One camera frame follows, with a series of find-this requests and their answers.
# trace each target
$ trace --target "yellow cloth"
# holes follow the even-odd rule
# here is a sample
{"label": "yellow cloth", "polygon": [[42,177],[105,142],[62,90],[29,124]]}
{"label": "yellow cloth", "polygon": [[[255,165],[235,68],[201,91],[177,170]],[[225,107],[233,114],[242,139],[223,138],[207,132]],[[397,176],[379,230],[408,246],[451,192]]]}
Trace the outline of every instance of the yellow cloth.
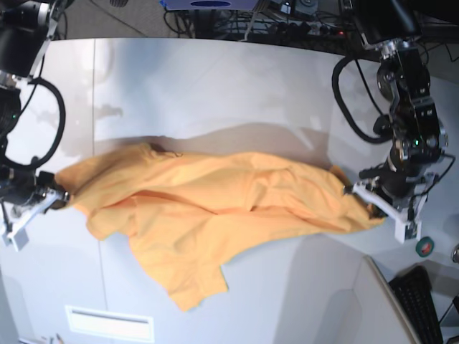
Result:
{"label": "yellow cloth", "polygon": [[332,173],[262,153],[158,153],[135,145],[57,174],[104,240],[129,236],[145,272],[182,310],[226,292],[220,265],[276,239],[379,224]]}

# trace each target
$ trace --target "white vent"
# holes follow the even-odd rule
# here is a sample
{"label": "white vent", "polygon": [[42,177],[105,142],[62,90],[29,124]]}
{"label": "white vent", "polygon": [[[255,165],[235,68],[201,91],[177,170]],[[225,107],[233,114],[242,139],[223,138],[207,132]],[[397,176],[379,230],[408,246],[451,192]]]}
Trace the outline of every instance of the white vent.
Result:
{"label": "white vent", "polygon": [[153,318],[65,306],[72,332],[154,343]]}

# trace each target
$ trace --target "white table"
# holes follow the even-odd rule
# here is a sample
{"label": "white table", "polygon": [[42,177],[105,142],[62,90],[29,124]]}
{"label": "white table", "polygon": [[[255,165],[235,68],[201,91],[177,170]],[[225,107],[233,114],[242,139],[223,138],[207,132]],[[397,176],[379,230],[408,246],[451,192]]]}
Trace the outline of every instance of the white table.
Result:
{"label": "white table", "polygon": [[[44,77],[61,90],[68,117],[62,144],[44,169],[58,171],[120,145],[149,140],[173,151],[263,151],[325,168],[333,163],[355,180],[361,169],[385,159],[390,144],[362,143],[344,120],[331,91],[331,73],[339,59],[301,49],[204,40],[53,42]],[[377,102],[387,109],[376,87],[378,64],[361,66]],[[370,133],[377,113],[355,66],[342,73],[341,87],[357,123]],[[449,134],[448,152],[457,155],[459,86],[433,78],[431,92]],[[46,91],[37,92],[11,134],[10,157],[27,162],[49,147],[57,127],[51,99]],[[14,146],[20,140],[30,146]],[[439,276],[455,279],[459,270],[449,254],[459,242],[458,177],[455,166],[432,190],[422,214],[423,235],[435,241],[427,263],[441,267]],[[76,343],[94,343],[68,333],[63,305],[71,304],[154,316],[161,328],[157,343],[183,343],[187,338],[203,343],[211,329],[214,343],[275,342],[283,295],[291,275],[301,274],[298,259],[308,238],[272,242],[235,257],[223,267],[230,292],[182,313],[142,272],[127,238],[114,235],[96,242],[84,222],[72,209],[49,213],[29,227],[31,243],[23,252],[0,248],[3,279],[21,335],[39,337],[58,330]],[[390,220],[370,231],[333,238],[371,254],[387,278],[421,261],[415,242],[402,246],[395,241]],[[435,296],[439,314],[448,300]],[[260,310],[258,305],[266,306]],[[300,309],[299,317],[305,312]],[[46,317],[40,316],[42,310]],[[244,340],[237,336],[242,330],[249,333]]]}

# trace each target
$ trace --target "yellow shirt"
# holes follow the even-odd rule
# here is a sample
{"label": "yellow shirt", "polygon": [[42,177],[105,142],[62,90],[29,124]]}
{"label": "yellow shirt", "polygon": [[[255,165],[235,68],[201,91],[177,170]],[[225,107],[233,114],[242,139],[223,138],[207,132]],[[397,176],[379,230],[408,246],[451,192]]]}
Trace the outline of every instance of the yellow shirt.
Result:
{"label": "yellow shirt", "polygon": [[331,172],[262,153],[158,153],[134,145],[56,176],[99,240],[129,236],[145,272],[182,310],[226,292],[220,265],[276,239],[369,229]]}

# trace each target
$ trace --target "table surface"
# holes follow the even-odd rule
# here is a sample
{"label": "table surface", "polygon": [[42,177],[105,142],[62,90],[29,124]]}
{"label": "table surface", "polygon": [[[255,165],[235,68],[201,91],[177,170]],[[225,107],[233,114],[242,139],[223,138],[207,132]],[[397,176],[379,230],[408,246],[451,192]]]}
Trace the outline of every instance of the table surface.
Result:
{"label": "table surface", "polygon": [[[262,151],[324,168],[336,164],[356,180],[361,169],[385,159],[390,144],[362,142],[344,120],[331,91],[331,73],[340,58],[302,49],[205,40],[53,42],[43,75],[64,96],[67,126],[57,153],[43,169],[57,172],[84,158],[147,140],[173,151]],[[376,86],[378,64],[362,62],[361,67],[376,101],[388,109]],[[377,112],[355,66],[342,73],[341,88],[356,122],[370,133]],[[449,134],[448,152],[457,155],[459,86],[433,78],[431,93]],[[22,93],[23,101],[28,94],[29,90]],[[10,135],[9,157],[26,163],[42,155],[56,128],[57,105],[46,90],[38,89]],[[436,282],[442,289],[434,295],[442,314],[451,294],[459,292],[457,283],[442,284],[443,278],[456,282],[459,275],[449,258],[459,242],[458,177],[455,166],[432,190],[423,210],[422,234],[435,241],[428,259],[416,255],[414,241],[404,245],[395,241],[391,220],[369,231],[330,237],[372,255],[388,279],[422,261],[438,277],[432,283],[434,290]],[[180,313],[141,271],[124,236],[97,242],[84,228],[84,216],[74,209],[49,212],[29,226],[31,243],[23,252],[0,248],[2,279],[21,335],[33,338],[56,329],[66,331],[63,305],[68,304],[154,315],[163,325],[165,319],[173,319],[177,327],[169,328],[158,343],[178,343],[176,333],[198,343],[197,321],[202,319],[209,321],[207,326],[227,332],[238,329],[226,328],[226,320],[246,328],[251,319],[252,331],[259,333],[275,327],[292,264],[308,241],[282,240],[238,255],[223,266],[231,291]],[[260,313],[254,310],[263,302],[270,303],[263,310],[269,320],[257,327],[254,317]],[[49,319],[40,316],[44,311]],[[273,332],[267,331],[263,343],[273,341]],[[225,338],[215,340],[237,339]],[[90,342],[83,335],[72,340]]]}

